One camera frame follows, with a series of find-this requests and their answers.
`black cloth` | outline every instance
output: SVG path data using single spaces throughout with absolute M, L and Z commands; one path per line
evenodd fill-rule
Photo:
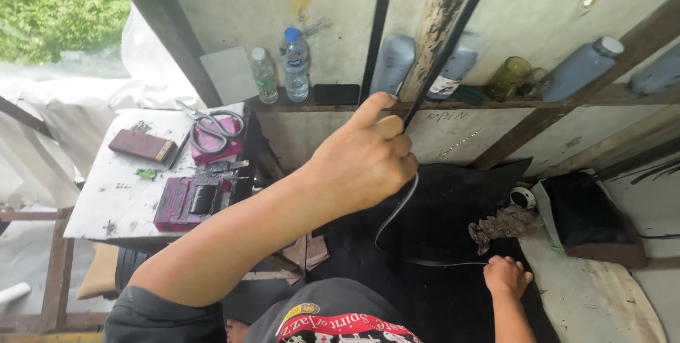
M 420 343 L 402 323 L 402 316 L 376 292 L 333 278 L 311 283 L 271 306 L 250 327 L 244 343 L 339 343 L 346 338 Z M 129 286 L 106 320 L 103 341 L 224 343 L 225 323 L 219 304 L 190 307 Z

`finger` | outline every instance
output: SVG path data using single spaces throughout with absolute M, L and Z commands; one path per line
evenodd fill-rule
M 500 255 L 495 255 L 495 256 L 491 257 L 491 259 L 489 259 L 489 264 L 494 265 L 494 264 L 498 263 L 498 261 L 501 261 L 501 260 L 503 260 L 503 257 L 501 257 Z
M 404 177 L 406 178 L 406 181 L 411 180 L 418 171 L 418 160 L 415 159 L 415 155 L 409 153 L 408 155 L 402 157 L 401 167 L 404 171 Z
M 387 141 L 387 145 L 392 149 L 394 156 L 399 158 L 405 157 L 411 152 L 411 138 L 408 135 L 398 135 L 397 137 Z
M 377 92 L 369 96 L 366 101 L 356 109 L 345 126 L 355 130 L 365 130 L 375 124 L 378 113 L 396 103 L 396 96 L 385 92 Z
M 392 116 L 387 116 L 385 119 L 378 120 L 378 122 L 371 127 L 371 130 L 382 136 L 384 139 L 393 139 L 403 132 L 404 120 L 393 114 Z

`green foliage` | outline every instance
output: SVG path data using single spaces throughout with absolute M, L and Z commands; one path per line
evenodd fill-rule
M 59 61 L 120 44 L 129 0 L 0 0 L 0 60 Z

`white tarp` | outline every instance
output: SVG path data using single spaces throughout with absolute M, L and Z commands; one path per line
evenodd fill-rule
M 0 201 L 72 206 L 78 195 L 73 166 L 87 178 L 116 110 L 176 108 L 175 99 L 205 108 L 134 5 L 122 38 L 131 78 L 0 63 L 0 95 L 42 118 L 58 142 L 0 114 Z M 101 75 L 99 69 L 93 74 Z

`small green object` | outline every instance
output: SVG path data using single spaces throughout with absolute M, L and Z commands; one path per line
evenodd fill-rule
M 135 174 L 142 178 L 148 178 L 149 180 L 156 178 L 155 169 L 138 169 Z

